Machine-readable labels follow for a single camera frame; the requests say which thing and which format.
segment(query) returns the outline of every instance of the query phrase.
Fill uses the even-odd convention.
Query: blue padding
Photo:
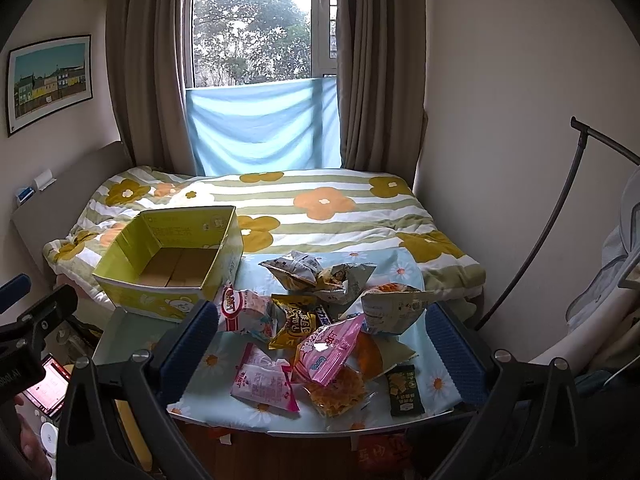
[[[489,396],[486,372],[437,303],[427,308],[424,322],[462,400],[474,406],[484,404]]]
[[[218,309],[207,301],[160,368],[156,394],[161,406],[178,402],[218,331]]]
[[[31,280],[26,274],[19,274],[0,287],[0,314],[12,304],[25,297],[31,290]]]

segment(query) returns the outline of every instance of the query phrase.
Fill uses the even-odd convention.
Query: white wall
[[[490,306],[558,198],[578,138],[571,116],[640,153],[640,47],[610,0],[431,3],[417,194],[486,267]],[[633,168],[590,140],[545,246],[481,332],[492,347],[529,359],[566,333]]]
[[[44,169],[51,169],[56,176],[81,155],[118,138],[104,54],[105,5],[106,0],[34,0],[0,53],[2,110],[6,107],[8,52],[35,41],[91,34],[94,86],[92,100],[60,110],[11,137],[7,135],[5,112],[0,113],[0,284],[21,272],[33,282],[30,296],[0,316],[0,323],[14,320],[19,310],[46,293],[35,264],[10,223],[14,191],[28,186]]]

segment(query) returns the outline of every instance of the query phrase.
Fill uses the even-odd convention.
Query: tree
[[[195,85],[311,77],[308,14],[293,0],[193,0]]]

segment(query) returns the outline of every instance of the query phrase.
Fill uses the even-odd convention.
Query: bed
[[[12,220],[47,281],[53,285],[57,276],[73,283],[86,300],[79,317],[102,325],[113,305],[92,272],[127,222],[145,209],[223,204],[237,208],[246,253],[404,247],[418,263],[425,288],[436,290],[439,299],[482,292],[483,268],[437,230],[402,179],[385,173],[186,177],[130,168],[122,144],[114,142],[60,175]]]

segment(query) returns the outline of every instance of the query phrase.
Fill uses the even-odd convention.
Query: window
[[[187,85],[334,75],[337,0],[187,0]]]

